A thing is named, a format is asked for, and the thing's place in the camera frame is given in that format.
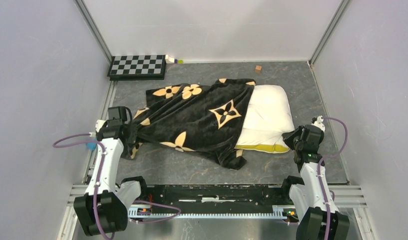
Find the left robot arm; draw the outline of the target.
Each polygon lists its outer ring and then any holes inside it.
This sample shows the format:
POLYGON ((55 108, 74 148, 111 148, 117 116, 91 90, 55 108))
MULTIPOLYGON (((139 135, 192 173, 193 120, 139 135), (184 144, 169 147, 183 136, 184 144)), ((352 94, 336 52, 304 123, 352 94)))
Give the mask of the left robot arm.
POLYGON ((136 202, 148 200, 149 190, 142 176, 128 177, 116 184, 119 160, 132 136, 129 124, 133 116, 125 106, 110 107, 108 119, 96 123, 96 139, 100 159, 96 161, 91 180, 73 207, 87 236, 100 235, 106 240, 124 231, 128 210, 136 202))

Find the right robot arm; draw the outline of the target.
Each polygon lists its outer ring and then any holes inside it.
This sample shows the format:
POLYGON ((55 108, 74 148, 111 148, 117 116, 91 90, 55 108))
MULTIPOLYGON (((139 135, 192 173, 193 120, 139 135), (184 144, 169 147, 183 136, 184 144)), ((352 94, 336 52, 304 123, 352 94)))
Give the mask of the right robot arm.
POLYGON ((294 152, 299 177, 284 179, 280 196, 294 204, 299 226, 298 240, 345 240, 350 228, 347 215, 340 213, 329 191, 324 159, 318 150, 325 135, 323 123, 301 125, 282 135, 294 152))

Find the black pillowcase with yellow flowers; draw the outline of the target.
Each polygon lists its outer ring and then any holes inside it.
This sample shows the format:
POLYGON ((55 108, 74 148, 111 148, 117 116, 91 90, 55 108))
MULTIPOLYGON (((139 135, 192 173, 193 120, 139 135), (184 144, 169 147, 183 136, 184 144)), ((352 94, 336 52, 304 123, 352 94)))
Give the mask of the black pillowcase with yellow flowers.
POLYGON ((148 89, 146 105, 130 123, 137 142, 122 155, 133 159, 144 143, 202 155, 228 169, 246 164, 235 148, 256 82, 221 78, 212 85, 177 84, 148 89))

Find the white pillow with yellow edge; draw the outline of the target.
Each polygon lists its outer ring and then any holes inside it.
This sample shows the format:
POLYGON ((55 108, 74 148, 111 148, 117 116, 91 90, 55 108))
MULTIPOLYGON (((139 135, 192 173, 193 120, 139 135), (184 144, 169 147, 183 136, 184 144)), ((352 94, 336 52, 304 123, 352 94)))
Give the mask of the white pillow with yellow edge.
POLYGON ((287 94, 278 85, 257 85, 235 148, 269 154, 290 150, 282 134, 295 129, 287 94))

